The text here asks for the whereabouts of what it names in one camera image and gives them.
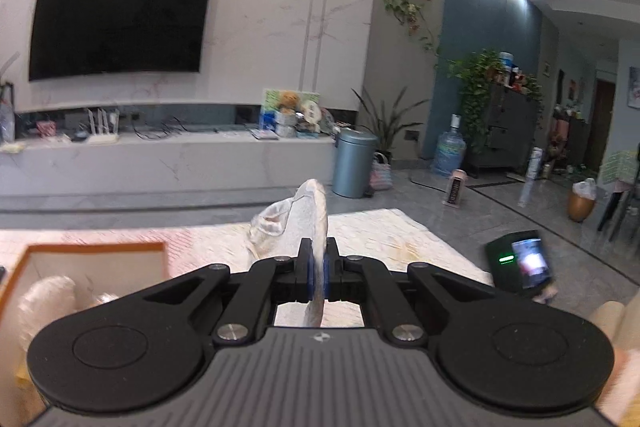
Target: white logo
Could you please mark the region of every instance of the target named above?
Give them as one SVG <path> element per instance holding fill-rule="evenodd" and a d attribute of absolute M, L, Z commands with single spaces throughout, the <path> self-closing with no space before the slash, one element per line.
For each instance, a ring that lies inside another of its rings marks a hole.
<path fill-rule="evenodd" d="M 322 333 L 316 333 L 311 338 L 319 343 L 323 343 L 328 341 L 331 338 L 331 335 L 329 335 L 329 333 L 322 332 Z"/>

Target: television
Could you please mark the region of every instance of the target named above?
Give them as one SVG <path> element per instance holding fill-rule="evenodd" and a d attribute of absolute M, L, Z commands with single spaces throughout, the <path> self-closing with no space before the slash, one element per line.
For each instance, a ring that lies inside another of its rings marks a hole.
<path fill-rule="evenodd" d="M 29 80 L 200 70 L 209 0 L 37 0 Z"/>

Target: blue trash can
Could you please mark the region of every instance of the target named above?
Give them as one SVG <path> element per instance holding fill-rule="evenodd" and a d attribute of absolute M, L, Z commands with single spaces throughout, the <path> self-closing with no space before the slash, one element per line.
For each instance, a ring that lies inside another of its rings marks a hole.
<path fill-rule="evenodd" d="M 378 137 L 345 129 L 338 136 L 335 146 L 334 186 L 332 190 L 345 198 L 361 198 L 369 187 L 371 164 Z"/>

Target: open box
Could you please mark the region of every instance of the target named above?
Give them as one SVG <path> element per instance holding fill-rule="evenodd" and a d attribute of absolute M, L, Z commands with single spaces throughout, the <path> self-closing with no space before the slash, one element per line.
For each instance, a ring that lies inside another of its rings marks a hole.
<path fill-rule="evenodd" d="M 34 282 L 63 275 L 76 283 L 78 309 L 103 293 L 119 297 L 169 279 L 164 243 L 31 245 L 0 294 L 0 425 L 20 427 L 16 372 L 24 358 L 19 343 L 18 303 Z"/>

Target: wall outlet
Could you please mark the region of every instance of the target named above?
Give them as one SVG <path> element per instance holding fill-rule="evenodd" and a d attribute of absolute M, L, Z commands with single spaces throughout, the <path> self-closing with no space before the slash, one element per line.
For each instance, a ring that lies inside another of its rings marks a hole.
<path fill-rule="evenodd" d="M 409 142 L 417 142 L 420 139 L 420 131 L 407 129 L 404 131 L 404 139 Z"/>

